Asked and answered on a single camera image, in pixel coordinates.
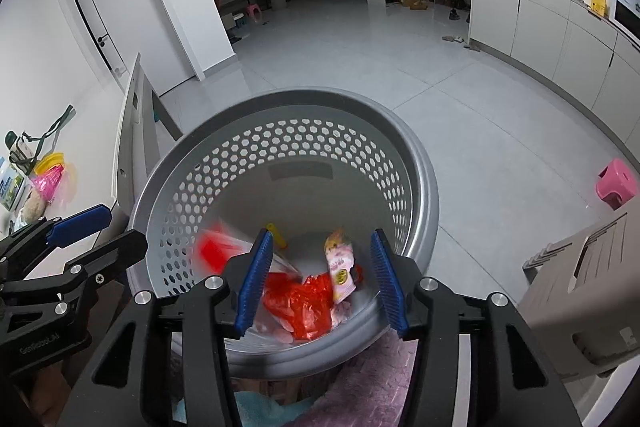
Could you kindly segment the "red rectangular cardboard box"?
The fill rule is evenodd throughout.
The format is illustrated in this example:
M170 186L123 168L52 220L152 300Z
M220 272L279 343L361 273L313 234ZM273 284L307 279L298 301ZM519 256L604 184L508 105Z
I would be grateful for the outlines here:
M248 254L253 244L250 236L216 220L198 236L196 257L209 273L221 274L231 258Z

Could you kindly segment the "yellow square plastic lid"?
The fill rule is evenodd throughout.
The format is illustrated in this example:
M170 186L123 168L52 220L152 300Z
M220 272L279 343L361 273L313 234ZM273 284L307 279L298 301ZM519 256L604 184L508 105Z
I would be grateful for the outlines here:
M40 161L37 162L37 164L34 167L34 175L41 176L43 173L47 172L49 169L57 165L63 165L63 164L64 164L63 153L61 152L50 153L44 156L43 158L41 158Z

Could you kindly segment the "grey room door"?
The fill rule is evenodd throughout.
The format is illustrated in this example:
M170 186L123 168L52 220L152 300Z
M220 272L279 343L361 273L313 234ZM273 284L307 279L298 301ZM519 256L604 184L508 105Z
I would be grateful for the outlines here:
M120 87L139 62L157 94L194 76L162 0L75 0L93 45Z

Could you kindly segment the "cream fluffy pouch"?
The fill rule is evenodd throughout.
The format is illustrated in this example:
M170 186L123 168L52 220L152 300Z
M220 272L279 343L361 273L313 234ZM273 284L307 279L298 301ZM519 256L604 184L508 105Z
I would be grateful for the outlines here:
M29 225L44 215L49 202L35 188L32 188L21 209L22 220Z

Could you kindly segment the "white milk powder can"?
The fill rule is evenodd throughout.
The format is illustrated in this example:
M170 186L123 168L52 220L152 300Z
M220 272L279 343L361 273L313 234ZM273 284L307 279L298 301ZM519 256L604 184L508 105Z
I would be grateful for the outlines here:
M0 157L0 200L6 211L12 211L21 202L28 182L20 170L6 158Z

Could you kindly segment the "grey plastic chair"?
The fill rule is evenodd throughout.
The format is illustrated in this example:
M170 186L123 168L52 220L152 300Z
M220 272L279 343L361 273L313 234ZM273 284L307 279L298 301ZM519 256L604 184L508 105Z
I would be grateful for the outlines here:
M523 272L518 311L563 381L604 374L639 354L637 197L544 247Z

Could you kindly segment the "red plastic bag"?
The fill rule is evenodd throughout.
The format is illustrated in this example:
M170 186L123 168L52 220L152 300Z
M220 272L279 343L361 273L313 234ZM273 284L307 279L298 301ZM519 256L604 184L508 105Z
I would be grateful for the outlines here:
M334 303L328 272L308 275L303 282L293 275L271 272L265 281L262 305L299 341L326 335L352 315L352 305L347 299Z

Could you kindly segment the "pink snack packet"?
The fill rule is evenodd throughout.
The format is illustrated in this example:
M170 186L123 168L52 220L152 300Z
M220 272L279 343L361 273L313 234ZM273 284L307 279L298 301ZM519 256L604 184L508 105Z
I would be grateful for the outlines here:
M342 229L337 229L326 239L324 254L332 283L333 302L339 305L356 291L356 282L352 277L355 255L352 243Z

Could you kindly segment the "pink plastic stool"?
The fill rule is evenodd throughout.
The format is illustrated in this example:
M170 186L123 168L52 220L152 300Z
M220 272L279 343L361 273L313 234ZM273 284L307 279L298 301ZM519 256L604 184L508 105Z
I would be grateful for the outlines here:
M638 183L630 168L620 158L614 158L599 173L594 191L616 210L638 194Z

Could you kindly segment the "grey perforated laundry basket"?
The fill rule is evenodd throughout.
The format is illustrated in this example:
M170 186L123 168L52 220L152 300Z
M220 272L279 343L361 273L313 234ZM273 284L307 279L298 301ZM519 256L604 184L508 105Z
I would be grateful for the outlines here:
M227 345L234 377L288 379L332 369L375 343L388 323L378 299L370 238L382 230L396 254L430 264L439 198L424 146L405 121L338 90L281 90L250 98L183 135L149 176L130 225L148 241L127 272L132 291L188 291L207 270L195 257L218 223L246 241L273 225L300 272L326 269L336 230L352 242L363 282L352 313L316 340L285 343L265 314Z

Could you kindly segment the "white cabinet row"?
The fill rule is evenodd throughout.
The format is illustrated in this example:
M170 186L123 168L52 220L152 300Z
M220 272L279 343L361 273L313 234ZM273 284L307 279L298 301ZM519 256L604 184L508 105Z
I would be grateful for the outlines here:
M469 39L574 98L639 153L639 43L577 0L471 0Z

